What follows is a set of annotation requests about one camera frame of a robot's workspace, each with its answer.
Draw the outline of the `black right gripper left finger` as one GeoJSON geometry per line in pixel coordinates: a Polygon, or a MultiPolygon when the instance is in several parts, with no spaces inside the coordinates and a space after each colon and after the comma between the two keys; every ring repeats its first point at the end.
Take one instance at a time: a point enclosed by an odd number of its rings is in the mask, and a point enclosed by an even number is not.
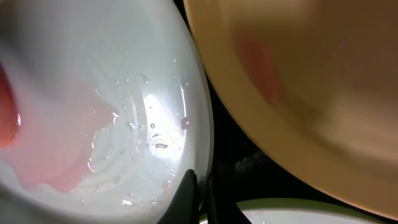
{"type": "Polygon", "coordinates": [[[158,224],[199,224],[197,176],[194,170],[184,173],[183,179],[158,224]]]}

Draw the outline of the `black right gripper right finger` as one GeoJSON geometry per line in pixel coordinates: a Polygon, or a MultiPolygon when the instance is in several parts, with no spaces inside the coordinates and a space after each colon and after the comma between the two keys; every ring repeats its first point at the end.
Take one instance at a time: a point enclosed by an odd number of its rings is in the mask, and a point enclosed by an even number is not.
{"type": "Polygon", "coordinates": [[[236,203],[228,197],[228,189],[217,175],[212,175],[209,179],[206,201],[209,224],[251,224],[236,203]]]}

